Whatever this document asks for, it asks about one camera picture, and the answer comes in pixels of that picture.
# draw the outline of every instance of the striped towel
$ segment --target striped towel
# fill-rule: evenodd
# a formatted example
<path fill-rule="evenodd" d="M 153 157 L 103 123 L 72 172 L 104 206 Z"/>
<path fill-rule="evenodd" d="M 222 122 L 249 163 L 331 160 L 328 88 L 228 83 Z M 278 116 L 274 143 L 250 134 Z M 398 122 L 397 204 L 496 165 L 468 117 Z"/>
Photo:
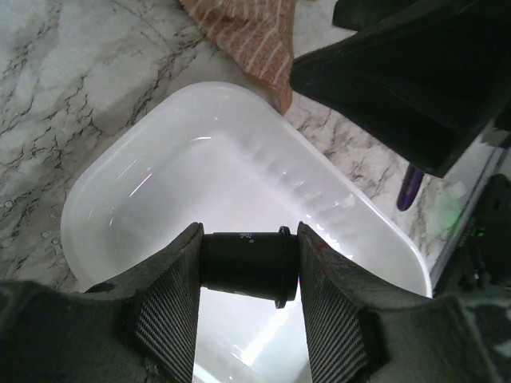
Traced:
<path fill-rule="evenodd" d="M 180 0 L 202 32 L 256 84 L 291 105 L 295 0 Z"/>

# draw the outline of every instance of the brown cloth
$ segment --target brown cloth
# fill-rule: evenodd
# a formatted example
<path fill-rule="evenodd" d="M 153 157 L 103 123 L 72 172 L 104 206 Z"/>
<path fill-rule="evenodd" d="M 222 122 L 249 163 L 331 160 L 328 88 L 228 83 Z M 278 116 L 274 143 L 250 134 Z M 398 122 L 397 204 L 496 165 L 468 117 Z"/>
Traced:
<path fill-rule="evenodd" d="M 295 0 L 180 0 L 202 32 L 238 63 L 248 78 L 291 105 Z"/>

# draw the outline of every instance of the gray marble vein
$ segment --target gray marble vein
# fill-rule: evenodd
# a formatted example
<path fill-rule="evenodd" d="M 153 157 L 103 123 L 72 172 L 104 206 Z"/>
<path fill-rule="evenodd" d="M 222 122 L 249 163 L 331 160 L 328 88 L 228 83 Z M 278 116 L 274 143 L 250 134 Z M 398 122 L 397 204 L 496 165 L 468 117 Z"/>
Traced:
<path fill-rule="evenodd" d="M 297 54 L 351 35 L 330 26 L 334 4 L 299 1 Z M 63 256 L 59 221 L 74 181 L 169 94 L 210 80 L 249 86 L 177 0 L 4 0 L 0 278 L 31 278 L 73 290 L 76 281 Z M 446 182 L 459 177 L 426 177 L 414 206 L 401 213 L 395 198 L 406 169 L 402 158 L 305 97 L 295 95 L 286 118 L 410 235 L 431 266 L 455 221 L 445 223 L 438 211 L 465 203 L 465 197 L 444 192 Z M 467 172 L 471 176 L 461 178 L 468 189 L 489 149 L 481 145 L 476 152 L 476 164 Z"/>

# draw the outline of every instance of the purple object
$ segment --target purple object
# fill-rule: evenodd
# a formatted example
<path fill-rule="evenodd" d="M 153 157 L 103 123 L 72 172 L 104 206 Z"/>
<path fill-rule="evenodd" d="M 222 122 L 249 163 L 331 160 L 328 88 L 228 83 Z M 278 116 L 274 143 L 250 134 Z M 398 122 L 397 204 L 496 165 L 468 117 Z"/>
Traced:
<path fill-rule="evenodd" d="M 412 206 L 412 203 L 417 196 L 418 189 L 421 187 L 423 177 L 424 172 L 421 172 L 412 164 L 408 165 L 397 201 L 398 209 L 400 211 L 406 211 L 410 208 L 410 206 Z"/>

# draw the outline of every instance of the black robot arm part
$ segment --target black robot arm part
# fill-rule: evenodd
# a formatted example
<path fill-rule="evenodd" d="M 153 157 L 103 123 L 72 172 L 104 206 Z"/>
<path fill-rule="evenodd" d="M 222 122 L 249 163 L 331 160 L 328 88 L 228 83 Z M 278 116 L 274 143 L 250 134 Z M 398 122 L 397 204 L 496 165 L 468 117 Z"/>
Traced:
<path fill-rule="evenodd" d="M 85 294 L 0 283 L 0 381 L 189 383 L 201 286 L 279 308 L 295 298 L 298 277 L 314 383 L 511 379 L 500 351 L 511 341 L 508 298 L 410 293 L 302 223 L 297 235 L 205 235 L 193 223 Z"/>

